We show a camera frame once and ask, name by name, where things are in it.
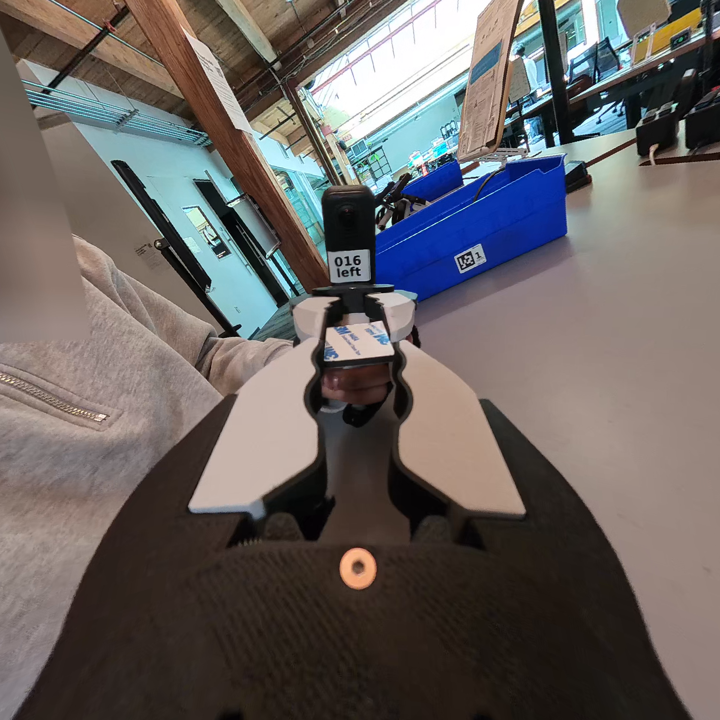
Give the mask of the long wooden desk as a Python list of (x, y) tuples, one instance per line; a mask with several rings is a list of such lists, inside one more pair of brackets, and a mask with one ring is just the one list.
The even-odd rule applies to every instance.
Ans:
[(623, 102), (626, 127), (633, 130), (641, 118), (642, 94), (659, 86), (677, 84), (686, 69), (699, 68), (705, 44), (701, 33), (695, 33), (684, 45), (664, 49), (637, 66), (627, 67), (591, 85), (570, 100), (570, 110), (574, 112), (582, 107), (594, 111), (607, 104)]

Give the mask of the brown cardboard clipboard sign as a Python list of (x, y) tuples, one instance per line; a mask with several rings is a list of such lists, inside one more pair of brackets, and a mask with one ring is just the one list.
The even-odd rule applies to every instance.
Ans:
[(509, 104), (510, 51), (522, 1), (490, 1), (477, 18), (456, 159), (479, 160), (500, 146)]

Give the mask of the large blue plastic bin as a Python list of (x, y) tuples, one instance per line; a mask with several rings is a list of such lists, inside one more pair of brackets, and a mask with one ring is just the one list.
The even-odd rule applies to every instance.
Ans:
[(567, 234), (565, 155), (509, 162), (376, 236), (376, 280), (425, 300)]

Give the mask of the white paper notice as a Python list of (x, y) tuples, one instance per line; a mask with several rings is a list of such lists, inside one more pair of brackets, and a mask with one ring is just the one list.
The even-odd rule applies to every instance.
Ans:
[(211, 84), (211, 87), (221, 103), (225, 113), (228, 115), (232, 126), (238, 130), (245, 132), (249, 137), (253, 136), (253, 130), (248, 122), (246, 115), (242, 111), (240, 104), (233, 94), (227, 78), (211, 49), (202, 41), (191, 36), (187, 30), (184, 34), (192, 47), (202, 69)]

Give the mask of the black office chair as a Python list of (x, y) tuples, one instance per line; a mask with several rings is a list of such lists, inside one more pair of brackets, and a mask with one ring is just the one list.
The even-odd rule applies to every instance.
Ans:
[(620, 71), (621, 63), (609, 37), (591, 45), (570, 61), (569, 87), (579, 84), (581, 91)]

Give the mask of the black steel pillar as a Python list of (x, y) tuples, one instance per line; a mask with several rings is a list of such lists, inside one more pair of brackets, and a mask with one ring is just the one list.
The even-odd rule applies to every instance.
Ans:
[(570, 144), (575, 138), (570, 121), (570, 103), (564, 80), (563, 56), (554, 1), (538, 1), (538, 13), (543, 33), (544, 50), (552, 90), (555, 125), (561, 145)]

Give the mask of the yellow box with display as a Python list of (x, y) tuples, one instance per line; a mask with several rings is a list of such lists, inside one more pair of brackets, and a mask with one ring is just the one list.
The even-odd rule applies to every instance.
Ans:
[(702, 24), (699, 7), (679, 15), (677, 19), (664, 24), (659, 29), (653, 24), (634, 37), (631, 64), (635, 66), (662, 50), (676, 49), (686, 44), (701, 29)]

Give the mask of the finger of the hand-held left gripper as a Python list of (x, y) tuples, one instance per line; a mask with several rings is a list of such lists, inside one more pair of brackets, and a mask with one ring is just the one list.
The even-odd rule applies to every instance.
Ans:
[(290, 314), (298, 345), (308, 338), (321, 338), (327, 325), (329, 308), (338, 301), (337, 296), (306, 296), (290, 303)]
[(392, 343), (412, 335), (418, 296), (414, 292), (373, 292), (366, 294), (366, 315), (380, 319)]

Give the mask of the black square adhesive pad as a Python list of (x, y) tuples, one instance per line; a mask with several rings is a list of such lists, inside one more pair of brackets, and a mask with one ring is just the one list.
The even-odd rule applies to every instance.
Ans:
[(382, 320), (336, 325), (325, 330), (322, 362), (326, 367), (352, 368), (389, 363), (395, 347)]

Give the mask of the person's left forearm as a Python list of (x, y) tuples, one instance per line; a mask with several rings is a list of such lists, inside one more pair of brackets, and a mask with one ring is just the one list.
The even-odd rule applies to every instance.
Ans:
[(195, 368), (221, 396), (236, 393), (275, 359), (293, 349), (289, 340), (248, 340), (211, 333), (204, 342)]

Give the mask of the person's left hand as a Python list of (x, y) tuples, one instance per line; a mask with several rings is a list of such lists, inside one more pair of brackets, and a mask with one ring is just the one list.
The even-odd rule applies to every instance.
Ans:
[(391, 384), (390, 365), (327, 368), (321, 381), (322, 396), (329, 401), (369, 406), (383, 402)]

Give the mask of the person's grey zip hoodie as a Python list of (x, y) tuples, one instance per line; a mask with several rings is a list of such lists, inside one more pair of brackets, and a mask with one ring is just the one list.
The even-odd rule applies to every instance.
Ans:
[(213, 326), (73, 239), (89, 337), (1, 345), (2, 719), (125, 500), (224, 398), (195, 368)]

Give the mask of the wooden post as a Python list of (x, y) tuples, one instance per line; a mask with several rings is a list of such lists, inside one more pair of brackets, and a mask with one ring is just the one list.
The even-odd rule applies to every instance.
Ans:
[(317, 247), (282, 191), (254, 136), (236, 130), (205, 76), (184, 30), (194, 37), (175, 1), (128, 1), (136, 23), (157, 51), (214, 147), (257, 201), (281, 241), (281, 252), (306, 290), (329, 284)]

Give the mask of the small blue plastic bin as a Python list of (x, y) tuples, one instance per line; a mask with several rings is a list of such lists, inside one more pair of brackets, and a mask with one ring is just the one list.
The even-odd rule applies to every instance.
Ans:
[(411, 181), (402, 194), (433, 203), (463, 185), (461, 167), (457, 160), (453, 160)]

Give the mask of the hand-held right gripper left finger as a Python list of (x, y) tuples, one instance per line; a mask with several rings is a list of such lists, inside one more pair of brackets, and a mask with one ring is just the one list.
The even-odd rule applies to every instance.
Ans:
[(313, 406), (321, 350), (319, 339), (304, 340), (239, 390), (189, 512), (259, 521), (327, 499), (325, 442)]

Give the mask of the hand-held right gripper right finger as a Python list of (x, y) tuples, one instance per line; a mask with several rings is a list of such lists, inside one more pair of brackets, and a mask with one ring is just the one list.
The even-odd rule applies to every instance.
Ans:
[(473, 389), (410, 342), (393, 365), (395, 466), (412, 488), (471, 516), (522, 519), (526, 508)]

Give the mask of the black and white device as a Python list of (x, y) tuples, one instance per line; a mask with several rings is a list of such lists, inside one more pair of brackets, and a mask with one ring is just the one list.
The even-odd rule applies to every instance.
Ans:
[(376, 208), (376, 231), (382, 232), (388, 225), (397, 224), (408, 218), (414, 212), (428, 206), (431, 202), (405, 191), (412, 177), (409, 173), (402, 174), (395, 182), (373, 194)]

